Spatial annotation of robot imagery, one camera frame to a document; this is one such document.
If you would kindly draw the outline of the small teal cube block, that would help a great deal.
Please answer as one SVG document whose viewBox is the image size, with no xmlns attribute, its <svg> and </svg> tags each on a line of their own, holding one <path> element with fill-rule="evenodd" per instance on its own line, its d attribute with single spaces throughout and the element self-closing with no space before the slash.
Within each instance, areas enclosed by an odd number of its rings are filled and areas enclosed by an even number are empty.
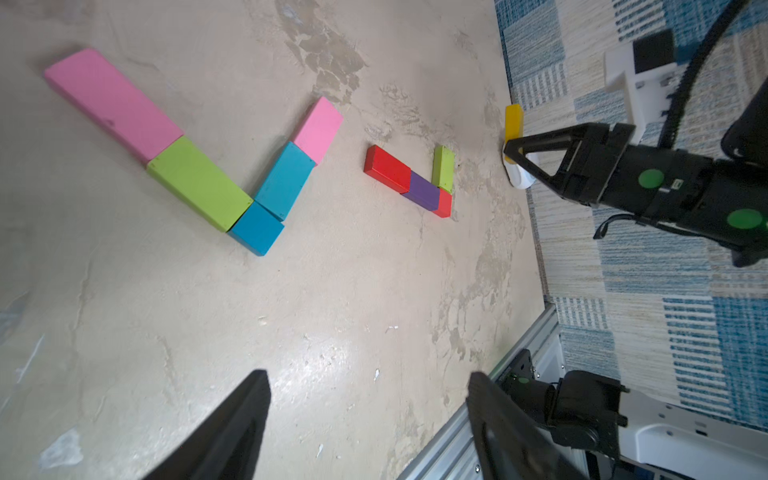
<svg viewBox="0 0 768 480">
<path fill-rule="evenodd" d="M 254 202 L 228 234 L 257 256 L 265 256 L 284 229 L 283 223 Z"/>
</svg>

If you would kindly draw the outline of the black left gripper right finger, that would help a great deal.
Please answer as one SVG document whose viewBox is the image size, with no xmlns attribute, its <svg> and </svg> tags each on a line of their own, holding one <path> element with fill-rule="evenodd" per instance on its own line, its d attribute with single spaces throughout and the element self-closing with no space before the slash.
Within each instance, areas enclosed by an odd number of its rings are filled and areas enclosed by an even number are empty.
<svg viewBox="0 0 768 480">
<path fill-rule="evenodd" d="M 470 375 L 466 404 L 485 479 L 585 477 L 485 373 Z"/>
</svg>

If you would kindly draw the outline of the teal long block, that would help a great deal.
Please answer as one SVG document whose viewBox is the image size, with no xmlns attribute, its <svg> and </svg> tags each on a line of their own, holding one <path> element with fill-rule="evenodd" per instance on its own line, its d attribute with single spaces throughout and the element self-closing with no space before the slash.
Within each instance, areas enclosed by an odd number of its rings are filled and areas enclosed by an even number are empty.
<svg viewBox="0 0 768 480">
<path fill-rule="evenodd" d="M 296 144 L 288 142 L 256 192 L 255 202 L 285 221 L 316 166 Z"/>
</svg>

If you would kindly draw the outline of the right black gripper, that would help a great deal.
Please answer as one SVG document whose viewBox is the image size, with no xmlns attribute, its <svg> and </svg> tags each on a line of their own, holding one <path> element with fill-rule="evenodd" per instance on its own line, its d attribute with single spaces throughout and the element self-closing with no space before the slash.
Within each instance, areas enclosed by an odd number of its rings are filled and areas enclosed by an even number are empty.
<svg viewBox="0 0 768 480">
<path fill-rule="evenodd" d="M 505 142 L 502 153 L 563 198 L 680 225 L 716 225 L 714 160 L 629 143 L 627 124 L 584 123 Z M 533 156 L 561 155 L 554 173 Z"/>
</svg>

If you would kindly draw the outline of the red long block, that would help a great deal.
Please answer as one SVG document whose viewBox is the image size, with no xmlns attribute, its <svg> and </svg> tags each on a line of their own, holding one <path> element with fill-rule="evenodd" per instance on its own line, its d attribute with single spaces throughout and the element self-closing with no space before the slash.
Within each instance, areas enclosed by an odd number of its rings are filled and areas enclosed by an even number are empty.
<svg viewBox="0 0 768 480">
<path fill-rule="evenodd" d="M 412 170 L 378 145 L 368 148 L 363 172 L 399 194 L 410 191 Z"/>
</svg>

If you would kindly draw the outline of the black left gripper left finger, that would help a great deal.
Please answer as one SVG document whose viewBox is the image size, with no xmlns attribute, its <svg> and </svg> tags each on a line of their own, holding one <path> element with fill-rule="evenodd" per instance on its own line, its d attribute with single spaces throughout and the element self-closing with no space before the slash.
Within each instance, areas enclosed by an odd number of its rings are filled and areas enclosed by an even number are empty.
<svg viewBox="0 0 768 480">
<path fill-rule="evenodd" d="M 148 479 L 251 479 L 271 402 L 265 370 L 252 371 Z"/>
</svg>

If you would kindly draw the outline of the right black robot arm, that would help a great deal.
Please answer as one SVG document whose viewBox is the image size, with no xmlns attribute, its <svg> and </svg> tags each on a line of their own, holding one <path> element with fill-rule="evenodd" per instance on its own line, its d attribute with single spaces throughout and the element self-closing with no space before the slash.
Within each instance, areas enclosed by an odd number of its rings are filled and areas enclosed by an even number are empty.
<svg viewBox="0 0 768 480">
<path fill-rule="evenodd" d="M 619 220 L 731 250 L 737 268 L 767 257 L 767 89 L 723 137 L 723 159 L 634 145 L 631 124 L 583 123 L 506 141 L 504 154 L 558 197 Z"/>
</svg>

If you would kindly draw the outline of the purple block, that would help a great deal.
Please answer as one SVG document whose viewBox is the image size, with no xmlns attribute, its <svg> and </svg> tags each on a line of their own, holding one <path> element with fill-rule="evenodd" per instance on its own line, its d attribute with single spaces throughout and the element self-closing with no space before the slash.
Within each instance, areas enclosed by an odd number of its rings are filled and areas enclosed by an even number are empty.
<svg viewBox="0 0 768 480">
<path fill-rule="evenodd" d="M 402 196 L 427 211 L 436 211 L 439 207 L 440 189 L 412 171 L 408 191 L 402 193 Z"/>
</svg>

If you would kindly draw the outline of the light green long block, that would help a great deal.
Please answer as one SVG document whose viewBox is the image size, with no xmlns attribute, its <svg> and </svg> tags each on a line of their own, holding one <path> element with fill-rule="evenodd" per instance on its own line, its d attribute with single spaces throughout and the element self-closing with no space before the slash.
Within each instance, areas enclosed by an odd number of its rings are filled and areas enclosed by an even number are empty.
<svg viewBox="0 0 768 480">
<path fill-rule="evenodd" d="M 221 232 L 228 232 L 253 203 L 186 136 L 153 159 L 147 172 Z"/>
</svg>

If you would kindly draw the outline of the pink long block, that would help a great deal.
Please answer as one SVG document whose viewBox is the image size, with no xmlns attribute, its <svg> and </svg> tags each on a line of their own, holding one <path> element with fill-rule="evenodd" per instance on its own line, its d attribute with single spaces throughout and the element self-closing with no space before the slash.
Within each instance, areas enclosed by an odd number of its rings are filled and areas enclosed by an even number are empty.
<svg viewBox="0 0 768 480">
<path fill-rule="evenodd" d="M 93 48 L 48 67 L 44 78 L 143 165 L 183 136 L 179 126 Z"/>
</svg>

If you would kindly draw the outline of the yellow block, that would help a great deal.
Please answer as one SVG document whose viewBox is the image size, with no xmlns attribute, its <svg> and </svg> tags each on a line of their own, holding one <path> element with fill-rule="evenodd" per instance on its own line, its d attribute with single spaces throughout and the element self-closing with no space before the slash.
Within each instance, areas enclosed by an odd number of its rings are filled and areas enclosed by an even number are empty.
<svg viewBox="0 0 768 480">
<path fill-rule="evenodd" d="M 523 136 L 524 110 L 520 104 L 512 104 L 505 108 L 504 143 Z"/>
</svg>

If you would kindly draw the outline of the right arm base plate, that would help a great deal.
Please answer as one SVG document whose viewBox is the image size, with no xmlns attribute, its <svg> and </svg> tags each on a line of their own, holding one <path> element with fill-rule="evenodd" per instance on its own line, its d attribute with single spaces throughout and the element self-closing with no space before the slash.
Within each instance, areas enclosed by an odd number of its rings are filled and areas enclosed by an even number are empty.
<svg viewBox="0 0 768 480">
<path fill-rule="evenodd" d="M 521 350 L 499 378 L 501 389 L 554 443 L 601 453 L 617 460 L 619 429 L 628 418 L 619 413 L 621 395 L 628 389 L 619 381 L 575 370 L 556 383 L 535 378 L 530 351 Z"/>
</svg>

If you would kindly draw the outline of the small red cube block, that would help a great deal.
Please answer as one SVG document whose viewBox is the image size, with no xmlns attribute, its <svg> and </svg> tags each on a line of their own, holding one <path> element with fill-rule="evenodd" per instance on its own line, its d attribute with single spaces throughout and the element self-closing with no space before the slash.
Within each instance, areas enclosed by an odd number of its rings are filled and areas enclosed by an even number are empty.
<svg viewBox="0 0 768 480">
<path fill-rule="evenodd" d="M 452 215 L 453 195 L 442 188 L 439 188 L 438 191 L 438 204 L 433 213 L 440 218 L 450 218 Z"/>
</svg>

